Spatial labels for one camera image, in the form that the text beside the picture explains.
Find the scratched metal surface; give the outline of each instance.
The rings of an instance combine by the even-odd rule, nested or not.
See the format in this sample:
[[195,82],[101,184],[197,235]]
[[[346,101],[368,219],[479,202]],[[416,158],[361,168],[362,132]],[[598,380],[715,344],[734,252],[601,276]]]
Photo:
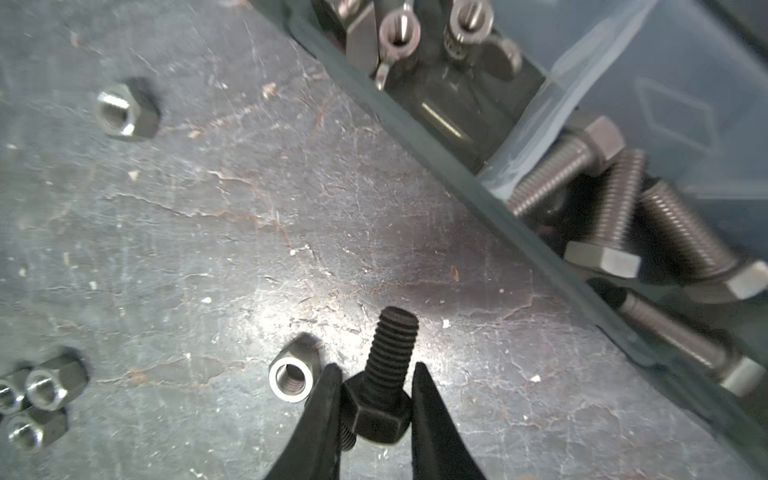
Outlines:
[[[3,2],[0,69],[0,368],[93,371],[3,478],[261,478],[301,413],[273,355],[309,331],[356,372],[387,304],[489,478],[750,477],[245,2]],[[91,102],[135,75],[162,130],[110,141]],[[343,477],[409,478],[409,447]]]

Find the plastic container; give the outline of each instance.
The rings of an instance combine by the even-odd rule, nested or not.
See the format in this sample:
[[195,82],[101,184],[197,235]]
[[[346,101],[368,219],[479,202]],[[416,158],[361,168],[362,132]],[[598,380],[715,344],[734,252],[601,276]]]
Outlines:
[[[653,174],[676,181],[735,245],[768,257],[768,73],[762,60],[694,0],[495,2],[496,25],[547,76],[509,138],[476,177],[320,31],[310,0],[252,0],[457,198],[549,276],[650,384],[768,477],[765,405],[745,405],[658,341],[637,335],[501,200],[535,166],[573,107],[610,115],[645,148]],[[730,332],[768,366],[768,295],[691,305],[674,286],[621,284]]]

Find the threaded shaft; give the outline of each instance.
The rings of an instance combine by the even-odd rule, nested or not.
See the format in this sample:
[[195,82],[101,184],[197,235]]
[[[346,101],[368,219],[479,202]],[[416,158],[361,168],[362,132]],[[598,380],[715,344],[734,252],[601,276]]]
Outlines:
[[625,148],[607,173],[597,195],[594,224],[586,243],[624,249],[637,198],[643,188],[645,152]]
[[382,310],[362,375],[360,394],[370,406],[387,410],[402,398],[418,332],[419,319],[412,313],[394,306]]
[[715,376],[727,372],[734,358],[725,345],[716,343],[683,325],[672,315],[659,310],[649,299],[627,288],[601,294],[603,299],[630,324],[659,336],[676,346],[687,357]]
[[339,424],[339,444],[341,445],[342,452],[348,452],[357,443],[357,435],[352,433],[346,425]]
[[575,135],[561,135],[539,165],[523,178],[507,208],[516,216],[528,214],[546,197],[568,184],[594,162],[592,149]]
[[738,264],[736,254],[667,182],[652,180],[640,195],[640,206],[689,279],[705,280]]

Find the black threaded shaft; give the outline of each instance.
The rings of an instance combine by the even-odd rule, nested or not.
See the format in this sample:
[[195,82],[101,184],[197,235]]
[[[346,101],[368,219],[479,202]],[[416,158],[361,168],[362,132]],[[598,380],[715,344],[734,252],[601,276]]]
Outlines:
[[419,332],[419,319],[394,306],[382,310],[362,375],[362,398],[372,407],[391,409],[402,398],[402,386]]
[[343,423],[339,424],[339,444],[342,452],[348,452],[357,443],[357,435],[350,432]]

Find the cluster of nuts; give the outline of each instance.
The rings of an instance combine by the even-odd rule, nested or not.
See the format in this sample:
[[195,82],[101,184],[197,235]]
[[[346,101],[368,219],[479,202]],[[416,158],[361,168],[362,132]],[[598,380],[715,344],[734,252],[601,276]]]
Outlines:
[[83,364],[70,355],[57,356],[34,369],[17,369],[0,378],[0,413],[5,432],[22,450],[39,450],[67,432],[63,409],[88,384]]

